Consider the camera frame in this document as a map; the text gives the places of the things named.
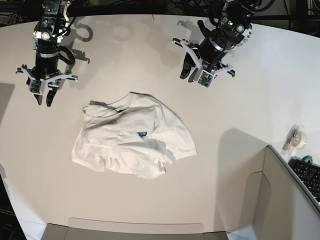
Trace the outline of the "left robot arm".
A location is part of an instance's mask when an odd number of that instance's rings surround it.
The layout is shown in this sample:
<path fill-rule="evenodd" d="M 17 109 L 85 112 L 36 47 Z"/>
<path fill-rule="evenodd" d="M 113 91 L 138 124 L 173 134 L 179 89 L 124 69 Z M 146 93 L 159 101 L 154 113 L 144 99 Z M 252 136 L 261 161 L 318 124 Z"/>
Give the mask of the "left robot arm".
<path fill-rule="evenodd" d="M 208 88 L 223 73 L 235 77 L 236 72 L 222 59 L 235 47 L 245 44 L 252 33 L 252 17 L 268 10 L 274 1 L 261 6 L 260 0 L 215 0 L 208 8 L 208 19 L 215 27 L 208 29 L 202 20 L 197 25 L 204 39 L 193 43 L 173 38 L 175 44 L 185 51 L 180 79 L 196 82 Z"/>

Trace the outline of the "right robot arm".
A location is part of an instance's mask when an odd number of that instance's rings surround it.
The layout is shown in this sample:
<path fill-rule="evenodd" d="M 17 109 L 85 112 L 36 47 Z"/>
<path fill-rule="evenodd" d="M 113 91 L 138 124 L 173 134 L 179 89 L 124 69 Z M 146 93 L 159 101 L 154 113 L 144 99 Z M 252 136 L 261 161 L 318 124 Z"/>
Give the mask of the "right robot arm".
<path fill-rule="evenodd" d="M 63 80 L 78 80 L 72 71 L 61 72 L 58 69 L 59 60 L 68 66 L 75 63 L 74 54 L 61 45 L 63 37 L 71 30 L 67 14 L 71 4 L 70 0 L 44 0 L 42 2 L 43 14 L 33 31 L 35 66 L 29 69 L 23 64 L 15 71 L 27 76 L 26 84 L 38 105 L 42 104 L 45 87 L 50 88 L 46 96 L 46 105 L 50 107 Z"/>

